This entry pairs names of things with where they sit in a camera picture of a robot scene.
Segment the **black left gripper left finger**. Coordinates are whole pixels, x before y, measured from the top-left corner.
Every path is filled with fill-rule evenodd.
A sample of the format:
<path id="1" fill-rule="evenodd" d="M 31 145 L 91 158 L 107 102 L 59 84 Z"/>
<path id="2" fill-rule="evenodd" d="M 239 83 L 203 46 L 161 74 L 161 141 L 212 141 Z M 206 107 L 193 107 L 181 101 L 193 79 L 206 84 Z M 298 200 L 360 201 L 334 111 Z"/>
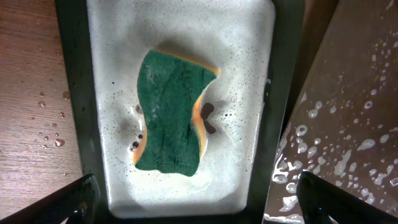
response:
<path id="1" fill-rule="evenodd" d="M 96 177 L 86 174 L 36 203 L 3 218 L 1 224 L 93 223 L 100 196 Z"/>

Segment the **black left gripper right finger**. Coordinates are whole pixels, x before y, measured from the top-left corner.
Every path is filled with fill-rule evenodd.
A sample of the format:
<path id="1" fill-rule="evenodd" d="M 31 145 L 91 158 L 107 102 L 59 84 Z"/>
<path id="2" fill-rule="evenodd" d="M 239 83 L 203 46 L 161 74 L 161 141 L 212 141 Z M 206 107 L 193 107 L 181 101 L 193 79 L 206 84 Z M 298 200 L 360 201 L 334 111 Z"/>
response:
<path id="1" fill-rule="evenodd" d="M 303 171 L 297 185 L 297 198 L 305 224 L 385 223 L 397 224 L 397 217 L 345 192 L 337 186 Z"/>

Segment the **small black soapy tray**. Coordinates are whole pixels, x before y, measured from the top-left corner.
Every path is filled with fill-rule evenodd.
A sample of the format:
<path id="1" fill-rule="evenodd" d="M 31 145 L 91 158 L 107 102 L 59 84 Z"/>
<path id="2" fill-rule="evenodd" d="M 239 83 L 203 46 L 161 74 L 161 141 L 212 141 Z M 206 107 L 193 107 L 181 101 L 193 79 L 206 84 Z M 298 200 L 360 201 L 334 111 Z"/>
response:
<path id="1" fill-rule="evenodd" d="M 55 8 L 91 222 L 260 222 L 305 3 Z"/>

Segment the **green and yellow sponge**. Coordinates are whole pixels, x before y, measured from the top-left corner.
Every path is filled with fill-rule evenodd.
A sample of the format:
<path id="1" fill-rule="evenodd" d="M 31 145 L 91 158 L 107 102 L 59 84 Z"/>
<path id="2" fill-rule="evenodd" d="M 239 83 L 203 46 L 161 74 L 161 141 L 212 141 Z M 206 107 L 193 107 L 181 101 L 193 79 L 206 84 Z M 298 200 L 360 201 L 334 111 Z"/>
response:
<path id="1" fill-rule="evenodd" d="M 199 64 L 156 50 L 144 57 L 137 96 L 145 131 L 134 144 L 140 170 L 193 176 L 205 151 L 201 100 L 218 74 Z"/>

